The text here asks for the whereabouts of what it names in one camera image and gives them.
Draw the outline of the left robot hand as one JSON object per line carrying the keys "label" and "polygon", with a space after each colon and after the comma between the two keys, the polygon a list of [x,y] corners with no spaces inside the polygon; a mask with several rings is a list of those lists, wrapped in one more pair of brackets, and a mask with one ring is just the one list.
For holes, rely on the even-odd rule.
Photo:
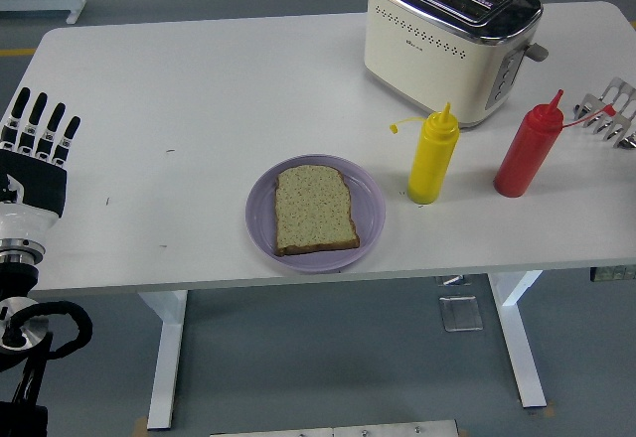
{"label": "left robot hand", "polygon": [[1,126],[1,238],[42,244],[64,212],[65,166],[80,118],[60,131],[66,112],[60,102],[42,124],[48,96],[30,97],[31,90],[22,88]]}

